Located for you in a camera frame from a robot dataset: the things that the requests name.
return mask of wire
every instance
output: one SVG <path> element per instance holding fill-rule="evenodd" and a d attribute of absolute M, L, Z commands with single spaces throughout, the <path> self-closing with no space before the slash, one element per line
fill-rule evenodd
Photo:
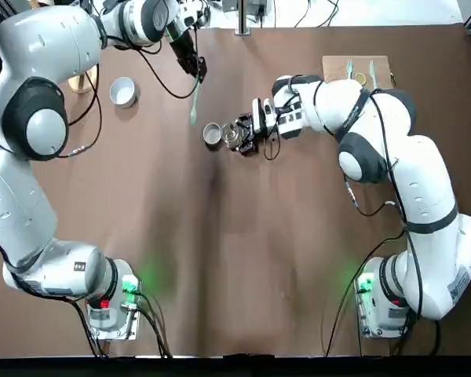
<path fill-rule="evenodd" d="M 94 92 L 94 96 L 96 98 L 97 108 L 98 108 L 98 112 L 99 112 L 99 116 L 100 116 L 100 125 L 98 126 L 96 137 L 91 142 L 91 144 L 82 145 L 81 147 L 79 147 L 77 149 L 74 149 L 73 151 L 71 151 L 67 155 L 59 155 L 57 157 L 58 159 L 68 159 L 70 157 L 81 155 L 82 153 L 87 152 L 88 150 L 90 150 L 97 143 L 98 139 L 100 138 L 101 129 L 103 128 L 103 112 L 101 110 L 100 98 L 97 95 L 97 88 L 93 85 L 93 83 L 91 82 L 91 79 L 90 79 L 89 75 L 87 75 L 87 73 L 86 73 L 86 76 L 87 76 L 87 79 L 89 80 L 89 84 L 91 85 L 91 88 L 93 88 L 93 92 Z M 98 84 L 99 77 L 100 76 L 98 75 L 97 78 L 96 78 L 96 85 Z"/>
<path fill-rule="evenodd" d="M 96 6 L 94 6 L 94 1 L 93 1 L 93 0 L 89 0 L 89 4 L 91 5 L 91 8 L 93 8 L 94 12 L 97 13 L 97 16 L 98 16 L 98 17 L 101 17 L 101 12 L 96 9 Z"/>
<path fill-rule="evenodd" d="M 92 86 L 91 80 L 89 78 L 89 75 L 87 75 L 87 72 L 86 72 L 86 77 L 87 77 L 87 79 L 89 80 L 89 83 Z M 95 85 L 95 87 L 96 87 L 96 89 L 93 89 L 93 97 L 91 98 L 91 102 L 89 102 L 89 106 L 87 106 L 86 110 L 84 110 L 84 112 L 81 115 L 79 115 L 76 119 L 70 121 L 69 124 L 68 124 L 69 126 L 73 126 L 74 124 L 80 122 L 89 113 L 89 111 L 91 110 L 91 108 L 94 105 L 94 101 L 96 100 L 96 97 L 97 97 L 97 91 L 100 87 L 100 65 L 99 64 L 96 64 L 96 85 Z"/>
<path fill-rule="evenodd" d="M 293 95 L 290 99 L 288 99 L 288 101 L 285 102 L 284 106 L 281 107 L 281 108 L 277 108 L 276 109 L 276 112 L 277 112 L 277 116 L 276 116 L 276 123 L 274 124 L 274 127 L 271 129 L 270 133 L 268 134 L 268 136 L 264 139 L 264 157 L 267 161 L 273 161 L 277 158 L 277 156 L 279 156 L 279 153 L 281 152 L 281 137 L 279 135 L 279 131 L 277 130 L 277 126 L 279 124 L 279 120 L 281 119 L 281 115 L 286 112 L 284 111 L 283 109 L 286 109 L 288 107 L 288 105 L 290 104 L 290 102 L 292 100 L 294 100 L 296 97 L 298 97 L 298 94 L 295 94 Z M 272 136 L 272 134 L 274 134 L 274 132 L 277 133 L 277 152 L 275 155 L 273 156 L 268 156 L 267 155 L 267 144 L 266 144 L 266 141 Z"/>
<path fill-rule="evenodd" d="M 159 318 L 157 317 L 157 312 L 154 311 L 154 308 L 152 306 L 152 304 L 150 303 L 150 300 L 148 299 L 148 297 L 146 295 L 144 295 L 143 293 L 138 293 L 138 295 L 142 298 L 144 298 L 144 300 L 147 302 L 148 304 L 148 307 L 150 308 L 150 313 L 152 313 L 152 316 L 153 318 L 159 322 L 159 327 L 160 327 L 160 330 L 161 330 L 161 334 L 162 334 L 162 338 L 163 338 L 163 341 L 164 341 L 164 344 L 166 345 L 166 348 L 169 349 L 169 344 L 167 342 L 167 337 L 166 337 L 166 322 L 164 320 L 164 313 L 162 312 L 162 308 L 159 304 L 159 302 L 157 301 L 157 298 L 155 298 L 155 296 L 153 295 L 152 298 L 154 300 L 154 303 L 157 305 L 157 308 L 159 308 L 159 313 L 160 313 L 160 320 Z"/>
<path fill-rule="evenodd" d="M 10 11 L 7 10 L 5 8 L 5 6 L 0 2 L 0 13 L 5 17 L 5 18 L 9 18 L 12 16 L 12 14 L 10 14 Z"/>
<path fill-rule="evenodd" d="M 160 337 L 159 330 L 157 329 L 157 324 L 155 323 L 155 321 L 142 308 L 138 308 L 137 311 L 140 312 L 143 315 L 143 317 L 145 317 L 145 319 L 150 324 L 150 326 L 152 326 L 152 329 L 153 329 L 153 331 L 155 333 L 155 336 L 157 338 L 157 343 L 158 343 L 158 346 L 159 346 L 159 352 L 160 353 L 163 352 L 168 358 L 172 359 L 173 355 L 171 354 L 169 349 L 164 344 L 164 341 Z"/>
<path fill-rule="evenodd" d="M 434 347 L 429 353 L 429 356 L 436 356 L 441 346 L 441 329 L 440 329 L 440 322 L 438 320 L 434 321 L 434 327 L 436 329 L 436 336 L 434 338 Z"/>
<path fill-rule="evenodd" d="M 13 14 L 17 14 L 17 10 L 10 4 L 9 0 L 3 0 L 5 4 L 10 8 Z"/>
<path fill-rule="evenodd" d="M 194 33 L 195 33 L 195 54 L 198 56 L 199 55 L 199 52 L 197 50 L 197 27 L 194 27 Z M 160 79 L 159 75 L 157 75 L 157 72 L 155 71 L 155 69 L 152 67 L 152 65 L 150 64 L 150 62 L 148 61 L 147 57 L 143 54 L 143 52 L 141 52 L 140 50 L 137 49 L 137 52 L 141 55 L 141 57 L 143 58 L 143 60 L 145 61 L 145 63 L 147 64 L 147 66 L 150 68 L 150 70 L 152 71 L 152 73 L 154 74 L 155 78 L 157 79 L 157 81 L 159 81 L 159 84 L 164 88 L 164 90 L 169 93 L 171 96 L 173 96 L 174 98 L 177 98 L 178 100 L 184 100 L 186 98 L 189 98 L 194 92 L 195 92 L 195 89 L 197 88 L 198 84 L 199 84 L 199 71 L 200 71 L 200 67 L 199 67 L 199 59 L 197 59 L 197 76 L 195 77 L 195 84 L 194 84 L 194 87 L 192 88 L 192 90 L 188 93 L 188 94 L 185 94 L 184 96 L 181 96 L 181 95 L 178 95 L 178 94 L 175 94 L 173 93 L 167 86 L 166 84 L 164 84 L 164 82 Z"/>
<path fill-rule="evenodd" d="M 347 294 L 349 293 L 349 291 L 351 289 L 351 286 L 354 283 L 354 280 L 356 279 L 356 277 L 358 276 L 358 274 L 360 273 L 360 271 L 364 267 L 364 265 L 368 262 L 368 259 L 370 259 L 370 257 L 374 254 L 375 251 L 378 250 L 378 248 L 380 246 L 382 246 L 384 243 L 389 242 L 389 241 L 399 240 L 403 236 L 403 234 L 405 234 L 404 229 L 401 231 L 401 233 L 397 237 L 389 237 L 389 238 L 386 238 L 385 240 L 383 240 L 381 243 L 379 243 L 372 251 L 370 251 L 370 253 L 366 256 L 366 258 L 361 263 L 360 267 L 358 267 L 358 269 L 356 270 L 356 272 L 352 276 L 351 280 L 349 281 L 349 285 L 345 289 L 344 295 L 342 296 L 342 299 L 340 301 L 340 305 L 338 306 L 337 315 L 335 316 L 335 320 L 334 320 L 334 323 L 333 323 L 333 328 L 331 329 L 330 341 L 328 342 L 327 351 L 324 355 L 325 357 L 328 357 L 328 355 L 330 354 L 331 343 L 333 342 L 333 337 L 334 337 L 334 333 L 335 333 L 335 328 L 337 327 L 338 318 L 340 317 L 340 312 L 341 312 L 342 306 L 344 305 L 345 298 L 347 297 Z"/>
<path fill-rule="evenodd" d="M 337 0 L 336 3 L 333 2 L 332 0 L 327 0 L 327 1 L 328 1 L 331 5 L 333 5 L 333 10 L 331 11 L 331 14 L 328 16 L 328 18 L 325 19 L 324 22 L 322 22 L 321 24 L 319 24 L 319 25 L 316 26 L 316 27 L 322 27 L 322 26 L 324 26 L 325 24 L 326 24 L 327 26 L 330 26 L 330 25 L 331 25 L 331 21 L 335 18 L 335 16 L 337 16 L 338 11 L 340 10 L 340 9 L 338 8 L 338 2 L 339 2 L 340 0 Z"/>
<path fill-rule="evenodd" d="M 361 348 L 360 313 L 358 308 L 356 308 L 356 325 L 358 329 L 358 350 L 360 351 L 360 357 L 363 357 L 363 349 Z"/>
<path fill-rule="evenodd" d="M 360 206 L 356 200 L 356 196 L 354 195 L 354 191 L 352 190 L 351 188 L 351 185 L 349 184 L 349 181 L 347 179 L 347 175 L 344 174 L 344 183 L 345 183 L 345 187 L 347 188 L 347 192 L 349 193 L 349 196 L 351 197 L 351 201 L 352 203 L 354 204 L 354 207 L 357 209 L 357 211 L 362 214 L 365 218 L 371 218 L 372 216 L 375 216 L 378 212 L 380 212 L 382 210 L 382 208 L 384 208 L 385 206 L 388 206 L 388 205 L 391 205 L 391 206 L 396 206 L 396 203 L 394 203 L 393 201 L 385 201 L 384 203 L 382 203 L 380 205 L 380 207 L 378 207 L 374 212 L 370 213 L 370 214 L 367 214 L 365 213 L 364 211 L 362 211 L 360 209 Z"/>
<path fill-rule="evenodd" d="M 311 0 L 307 0 L 307 9 L 305 10 L 305 13 L 304 15 L 301 17 L 301 19 L 295 24 L 294 27 L 297 27 L 301 22 L 302 20 L 305 18 L 305 16 L 307 16 L 307 13 L 309 13 L 309 9 L 311 9 Z"/>
<path fill-rule="evenodd" d="M 382 112 L 380 111 L 380 108 L 378 107 L 378 103 L 374 98 L 374 94 L 380 93 L 380 92 L 381 92 L 381 90 L 375 89 L 373 92 L 371 92 L 370 99 L 372 100 L 372 102 L 375 106 L 375 109 L 377 110 L 378 118 L 380 119 L 380 124 L 381 124 L 381 129 L 382 129 L 382 139 L 384 141 L 385 161 L 388 165 L 390 165 L 391 159 L 389 158 L 389 150 L 388 150 L 388 147 L 387 147 L 387 137 L 386 137 L 386 134 L 385 134 L 384 119 L 382 117 Z M 392 183 L 392 186 L 394 188 L 394 192 L 396 193 L 396 198 L 398 200 L 398 204 L 399 204 L 399 207 L 400 207 L 401 218 L 403 219 L 403 223 L 405 225 L 407 225 L 407 215 L 406 215 L 406 212 L 405 212 L 405 209 L 404 209 L 404 206 L 403 206 L 403 200 L 401 199 L 400 191 L 398 190 L 398 186 L 396 184 L 396 179 L 394 178 L 393 169 L 392 168 L 388 169 L 388 171 L 389 171 L 389 176 L 391 178 L 391 183 Z M 402 337 L 402 339 L 401 339 L 402 345 L 400 346 L 399 353 L 402 352 L 404 343 L 406 342 L 406 339 L 409 338 L 409 334 L 411 333 L 411 329 L 415 326 L 417 321 L 420 319 L 420 316 L 421 316 L 421 313 L 422 313 L 422 300 L 423 300 L 423 296 L 424 296 L 423 288 L 422 288 L 422 275 L 421 275 L 420 265 L 418 263 L 417 252 L 415 251 L 414 242 L 411 239 L 410 232 L 406 228 L 405 228 L 405 232 L 407 234 L 408 243 L 409 243 L 410 249 L 411 249 L 411 254 L 412 254 L 412 257 L 414 259 L 415 274 L 417 275 L 417 281 L 418 281 L 418 309 L 417 309 L 416 319 L 414 321 L 410 322 L 410 328 L 408 329 L 408 331 L 405 331 L 401 336 Z"/>

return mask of wooden board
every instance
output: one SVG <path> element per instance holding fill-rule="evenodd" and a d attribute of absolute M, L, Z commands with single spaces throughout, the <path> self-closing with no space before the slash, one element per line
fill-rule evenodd
<path fill-rule="evenodd" d="M 326 82 L 347 78 L 347 63 L 352 61 L 352 78 L 357 72 L 363 73 L 367 78 L 364 87 L 368 90 L 374 89 L 373 80 L 370 76 L 370 61 L 374 61 L 375 77 L 379 88 L 390 89 L 391 70 L 389 68 L 389 59 L 387 57 L 376 56 L 327 56 L 323 57 L 323 74 Z"/>

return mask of floor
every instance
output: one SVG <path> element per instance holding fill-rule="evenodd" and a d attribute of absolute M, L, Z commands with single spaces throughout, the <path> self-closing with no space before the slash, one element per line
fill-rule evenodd
<path fill-rule="evenodd" d="M 268 13 L 263 27 L 274 27 L 273 2 L 276 4 L 276 26 L 293 27 L 305 14 L 308 0 L 268 0 Z M 315 27 L 333 10 L 327 0 L 312 0 L 299 27 Z M 456 24 L 462 22 L 456 0 L 338 0 L 339 12 L 331 26 L 392 26 Z M 211 27 L 235 28 L 237 12 L 213 10 Z M 260 27 L 251 20 L 248 25 Z"/>

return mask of small object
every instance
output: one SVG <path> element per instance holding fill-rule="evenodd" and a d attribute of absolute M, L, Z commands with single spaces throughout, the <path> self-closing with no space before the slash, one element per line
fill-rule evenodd
<path fill-rule="evenodd" d="M 203 139 L 210 151 L 217 151 L 221 146 L 221 127 L 217 123 L 206 124 L 203 130 Z"/>
<path fill-rule="evenodd" d="M 352 79 L 352 60 L 347 63 L 345 69 L 347 70 L 347 78 Z"/>
<path fill-rule="evenodd" d="M 194 101 L 192 102 L 192 110 L 190 111 L 190 126 L 194 126 L 197 122 L 197 97 L 199 95 L 199 88 L 201 84 L 198 83 L 194 90 Z"/>
<path fill-rule="evenodd" d="M 364 86 L 364 84 L 367 83 L 367 77 L 361 73 L 361 72 L 357 72 L 355 75 L 354 75 L 354 79 L 359 82 L 361 84 L 361 86 Z"/>
<path fill-rule="evenodd" d="M 374 66 L 374 61 L 370 61 L 370 76 L 371 79 L 374 81 L 374 90 L 378 88 L 377 85 L 377 77 L 375 76 L 375 66 Z"/>
<path fill-rule="evenodd" d="M 110 99 L 120 108 L 130 108 L 137 99 L 137 88 L 129 77 L 119 77 L 110 87 Z"/>

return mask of brown table surface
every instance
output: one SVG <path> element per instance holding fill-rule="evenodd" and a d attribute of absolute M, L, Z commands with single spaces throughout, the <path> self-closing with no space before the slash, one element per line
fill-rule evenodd
<path fill-rule="evenodd" d="M 162 303 L 175 354 L 322 354 L 352 273 L 380 240 L 399 233 L 395 211 L 370 219 L 356 213 L 328 136 L 285 141 L 270 163 L 261 154 L 211 154 L 201 129 L 249 111 L 278 75 L 321 73 L 323 55 L 387 55 L 397 86 L 418 106 L 413 132 L 436 142 L 459 209 L 471 214 L 471 37 L 461 24 L 253 30 L 249 38 L 206 30 L 199 50 L 208 75 L 195 127 L 188 125 L 192 100 L 170 97 L 136 53 L 103 52 L 97 146 L 34 166 L 58 213 L 57 237 L 128 260 Z M 168 45 L 151 62 L 172 90 L 190 90 Z M 121 75 L 141 88 L 138 106 L 125 111 L 108 97 Z M 89 98 L 67 92 L 69 116 Z M 87 143 L 96 128 L 95 106 L 72 127 L 70 145 Z M 353 188 L 367 210 L 392 197 L 388 185 Z M 403 247 L 391 243 L 380 254 Z M 351 296 L 332 354 L 358 353 L 355 318 Z M 471 354 L 471 284 L 441 327 L 441 353 Z M 428 353 L 433 330 L 422 321 L 407 352 Z M 387 354 L 387 345 L 363 341 L 363 351 Z M 88 353 L 75 311 L 7 288 L 0 258 L 0 357 Z M 137 342 L 113 342 L 111 353 L 157 353 L 151 328 L 142 324 Z"/>

